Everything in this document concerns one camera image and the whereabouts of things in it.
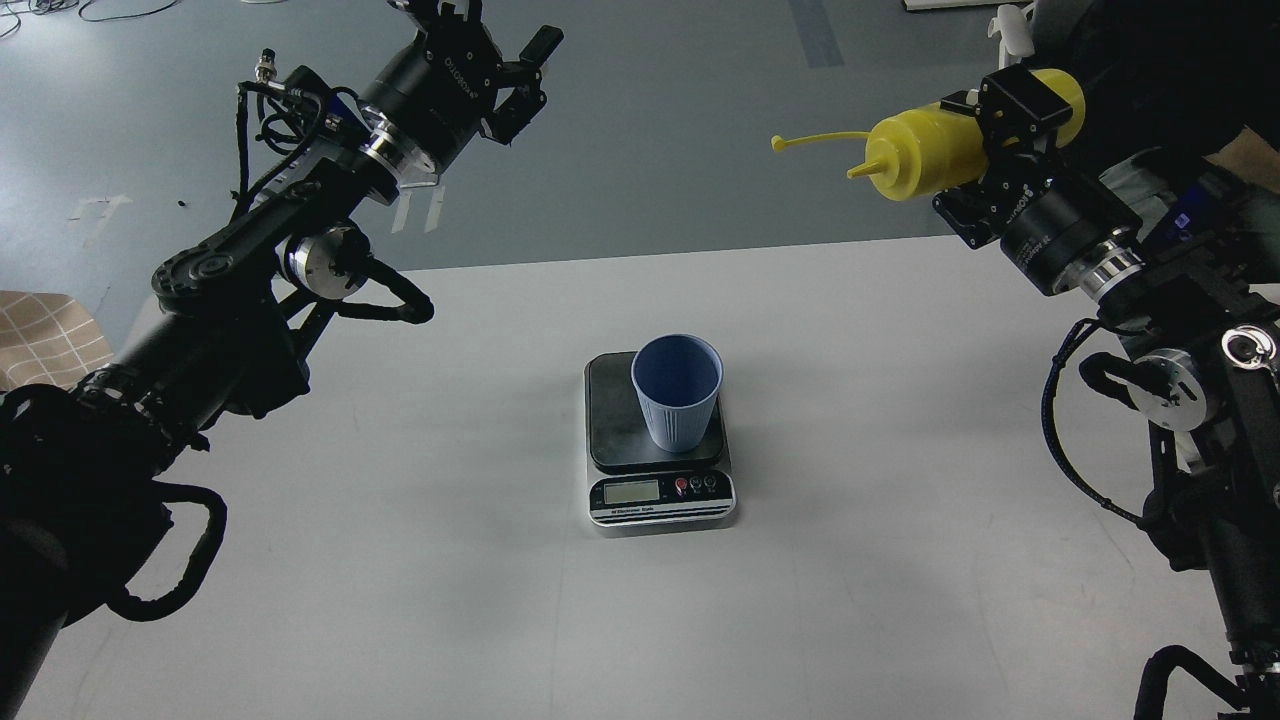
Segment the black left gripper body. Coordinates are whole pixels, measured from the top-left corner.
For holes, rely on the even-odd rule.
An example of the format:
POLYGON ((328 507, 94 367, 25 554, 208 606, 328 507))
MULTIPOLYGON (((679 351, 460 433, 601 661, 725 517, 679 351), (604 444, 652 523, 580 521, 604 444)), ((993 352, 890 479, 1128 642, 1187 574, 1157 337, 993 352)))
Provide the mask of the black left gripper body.
POLYGON ((481 135, 511 143, 516 124, 498 105, 502 58, 485 26, 419 31, 366 88, 361 109, 420 167, 448 167, 481 135))

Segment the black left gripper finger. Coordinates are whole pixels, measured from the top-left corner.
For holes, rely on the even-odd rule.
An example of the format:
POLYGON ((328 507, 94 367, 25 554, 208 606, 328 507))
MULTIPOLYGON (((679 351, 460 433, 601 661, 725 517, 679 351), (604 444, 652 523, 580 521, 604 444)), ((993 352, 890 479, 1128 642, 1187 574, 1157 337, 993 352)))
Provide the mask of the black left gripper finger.
POLYGON ((544 65, 564 38, 559 27, 543 26, 513 61, 502 61, 494 78, 495 106, 485 115, 485 137, 511 145, 547 105, 544 65))
POLYGON ((425 38, 484 37, 483 1, 389 1, 425 38))

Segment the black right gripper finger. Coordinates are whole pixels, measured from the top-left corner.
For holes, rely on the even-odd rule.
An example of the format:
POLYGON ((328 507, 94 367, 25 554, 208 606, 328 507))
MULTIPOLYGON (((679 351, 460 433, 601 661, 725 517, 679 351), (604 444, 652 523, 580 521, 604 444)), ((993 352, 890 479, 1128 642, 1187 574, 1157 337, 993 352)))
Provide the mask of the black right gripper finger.
POLYGON ((996 70, 977 88, 942 97, 940 110, 957 119, 942 140, 951 167, 979 159, 995 167, 1014 158, 1052 158, 1059 131, 1073 118, 1073 105, 1025 67, 996 70))

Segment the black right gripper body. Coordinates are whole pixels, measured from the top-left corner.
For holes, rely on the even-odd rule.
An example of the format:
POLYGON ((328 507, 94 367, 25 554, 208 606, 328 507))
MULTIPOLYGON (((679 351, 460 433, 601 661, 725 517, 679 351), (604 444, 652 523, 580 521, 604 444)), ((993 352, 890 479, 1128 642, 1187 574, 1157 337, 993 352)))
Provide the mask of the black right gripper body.
POLYGON ((997 243, 1044 296, 1079 287, 1073 265, 1130 243, 1140 228, 1114 192, 1051 152, 1001 152, 979 179, 936 193, 932 208, 970 249, 997 243))

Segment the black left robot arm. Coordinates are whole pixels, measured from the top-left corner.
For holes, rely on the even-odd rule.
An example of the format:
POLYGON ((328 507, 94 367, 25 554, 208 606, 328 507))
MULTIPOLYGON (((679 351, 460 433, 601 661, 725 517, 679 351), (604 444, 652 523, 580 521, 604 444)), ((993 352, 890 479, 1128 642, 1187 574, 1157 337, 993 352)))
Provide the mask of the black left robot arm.
POLYGON ((306 395, 307 359, 340 316, 422 324, 433 301, 352 220, 433 184, 476 137, 511 143, 547 105, 563 41, 543 26, 506 59, 483 4, 397 1, 412 40, 366 91, 264 50, 238 85, 229 222, 157 266, 161 320, 70 388, 3 393, 3 716, 18 715, 58 634, 97 609, 168 618, 198 592, 228 511, 163 480, 224 413, 256 419, 306 395))

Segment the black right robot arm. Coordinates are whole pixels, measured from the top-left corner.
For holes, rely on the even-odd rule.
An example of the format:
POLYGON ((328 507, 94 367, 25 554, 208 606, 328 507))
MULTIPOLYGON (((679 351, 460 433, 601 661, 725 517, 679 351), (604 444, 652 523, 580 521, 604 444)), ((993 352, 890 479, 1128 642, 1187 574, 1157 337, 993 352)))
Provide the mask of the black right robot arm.
POLYGON ((1059 136, 1084 117, 1046 76, 1007 67, 941 100, 975 138, 975 170, 943 182, 934 210, 973 249, 997 243, 1043 295, 1082 290, 1097 306, 1053 357, 1041 400, 1044 438, 1068 479, 1108 511, 1068 460, 1053 415, 1059 378, 1094 331, 1124 354, 1093 354, 1079 372, 1096 393, 1147 421, 1152 488, 1128 520, 1174 571, 1206 570, 1222 615, 1226 678, 1169 646, 1146 662, 1134 715, 1164 716, 1184 670, 1230 719, 1277 716, 1277 305, 1254 293, 1228 246, 1239 187, 1175 161, 1176 201, 1152 231, 1097 179, 1066 164, 1059 136))

